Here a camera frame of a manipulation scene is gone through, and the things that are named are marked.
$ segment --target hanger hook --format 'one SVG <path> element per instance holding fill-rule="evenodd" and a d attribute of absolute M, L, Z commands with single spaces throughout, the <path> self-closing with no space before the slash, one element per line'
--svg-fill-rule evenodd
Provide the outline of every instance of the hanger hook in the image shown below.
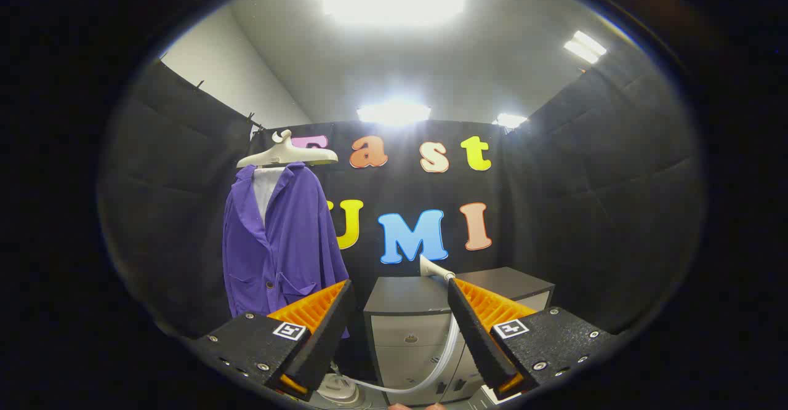
<path fill-rule="evenodd" d="M 275 143 L 282 143 L 282 141 L 289 138 L 290 135 L 292 135 L 292 132 L 290 130 L 283 130 L 281 135 L 279 135 L 279 133 L 277 132 L 274 132 L 273 135 L 271 135 L 271 139 Z"/>

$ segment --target blue letter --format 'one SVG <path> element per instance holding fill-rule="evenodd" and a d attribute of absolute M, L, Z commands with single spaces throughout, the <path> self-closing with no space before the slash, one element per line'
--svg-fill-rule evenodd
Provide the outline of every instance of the blue letter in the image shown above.
<path fill-rule="evenodd" d="M 443 211 L 427 210 L 422 211 L 416 227 L 411 231 L 397 213 L 383 214 L 377 221 L 383 225 L 383 240 L 385 242 L 385 253 L 380 257 L 383 264 L 399 264 L 402 256 L 397 253 L 396 245 L 399 244 L 402 253 L 408 257 L 408 261 L 416 259 L 416 251 L 419 245 L 424 243 L 422 255 L 430 261 L 448 258 L 448 251 L 443 248 L 441 239 L 441 219 Z"/>

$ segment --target purple shirt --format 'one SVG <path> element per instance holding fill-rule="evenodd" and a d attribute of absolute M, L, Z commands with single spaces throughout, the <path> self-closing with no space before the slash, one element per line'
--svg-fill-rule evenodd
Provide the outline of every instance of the purple shirt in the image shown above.
<path fill-rule="evenodd" d="M 265 226 L 253 175 L 254 166 L 236 174 L 225 205 L 222 261 L 233 317 L 247 311 L 267 315 L 347 279 L 315 174 L 304 163 L 287 165 L 265 210 Z"/>

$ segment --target white undershirt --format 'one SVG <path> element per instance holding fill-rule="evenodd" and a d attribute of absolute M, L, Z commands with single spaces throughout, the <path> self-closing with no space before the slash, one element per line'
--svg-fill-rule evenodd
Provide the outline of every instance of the white undershirt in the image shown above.
<path fill-rule="evenodd" d="M 252 175 L 252 187 L 254 189 L 254 199 L 257 200 L 257 208 L 260 211 L 262 225 L 265 225 L 265 210 L 271 200 L 273 188 L 279 181 L 285 167 L 273 167 L 269 169 L 256 169 Z"/>

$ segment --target white ceiling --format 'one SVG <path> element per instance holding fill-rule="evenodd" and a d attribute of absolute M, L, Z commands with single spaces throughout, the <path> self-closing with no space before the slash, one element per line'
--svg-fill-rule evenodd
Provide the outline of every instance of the white ceiling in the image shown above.
<path fill-rule="evenodd" d="M 528 116 L 588 63 L 564 50 L 581 30 L 614 37 L 577 0 L 465 0 L 452 20 L 427 28 L 349 26 L 319 0 L 235 0 L 233 14 L 313 122 L 358 119 L 362 105 L 400 97 L 430 118 L 490 122 Z"/>

